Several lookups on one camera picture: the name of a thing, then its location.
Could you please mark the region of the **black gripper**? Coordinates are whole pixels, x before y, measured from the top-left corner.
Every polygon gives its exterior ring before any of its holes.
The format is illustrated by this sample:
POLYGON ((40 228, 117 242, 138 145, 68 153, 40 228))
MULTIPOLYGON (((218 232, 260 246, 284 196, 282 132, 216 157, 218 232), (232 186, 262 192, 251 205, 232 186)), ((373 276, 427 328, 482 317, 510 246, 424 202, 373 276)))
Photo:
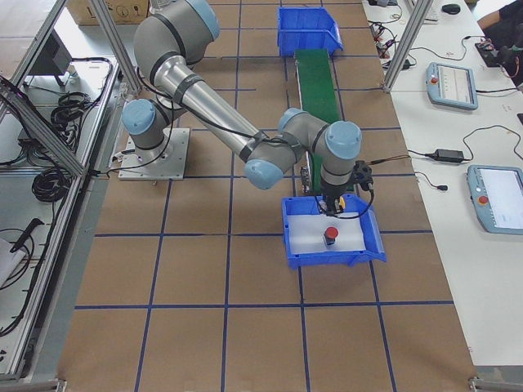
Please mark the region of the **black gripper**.
POLYGON ((370 209, 374 201, 373 176, 371 167, 363 160, 356 160, 352 169, 343 173, 328 170, 324 164, 320 169, 320 190, 323 204, 318 203, 318 208, 325 215, 343 213, 337 200, 353 185, 360 185, 362 190, 370 193, 370 200, 360 215, 370 209))

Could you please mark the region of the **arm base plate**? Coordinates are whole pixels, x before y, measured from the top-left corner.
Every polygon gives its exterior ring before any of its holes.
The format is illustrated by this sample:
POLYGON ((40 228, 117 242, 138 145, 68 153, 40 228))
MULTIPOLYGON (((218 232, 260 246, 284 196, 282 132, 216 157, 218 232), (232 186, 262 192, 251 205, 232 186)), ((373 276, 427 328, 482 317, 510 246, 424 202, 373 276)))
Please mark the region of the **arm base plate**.
POLYGON ((118 171, 120 180, 182 180, 186 170, 187 150, 190 142, 189 128, 166 127, 163 143, 154 149, 143 150, 135 146, 129 136, 118 171))

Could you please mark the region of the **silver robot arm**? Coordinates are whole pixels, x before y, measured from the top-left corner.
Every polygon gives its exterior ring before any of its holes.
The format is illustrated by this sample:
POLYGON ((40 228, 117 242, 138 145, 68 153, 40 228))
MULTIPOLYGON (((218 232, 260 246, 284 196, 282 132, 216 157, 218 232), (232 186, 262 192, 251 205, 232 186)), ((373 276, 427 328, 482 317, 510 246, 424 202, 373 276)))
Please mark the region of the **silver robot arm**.
POLYGON ((171 1, 144 19, 133 49, 138 68, 166 101, 137 100, 124 121, 135 146, 155 148, 163 141, 165 122, 192 113, 244 162, 244 175, 259 189, 270 189, 305 152, 320 158, 320 212, 340 216, 341 198, 353 185, 372 194, 371 168, 358 158, 362 133, 353 122, 328 123, 291 108, 269 137, 221 98, 192 67, 220 33, 216 15, 205 1, 171 1))

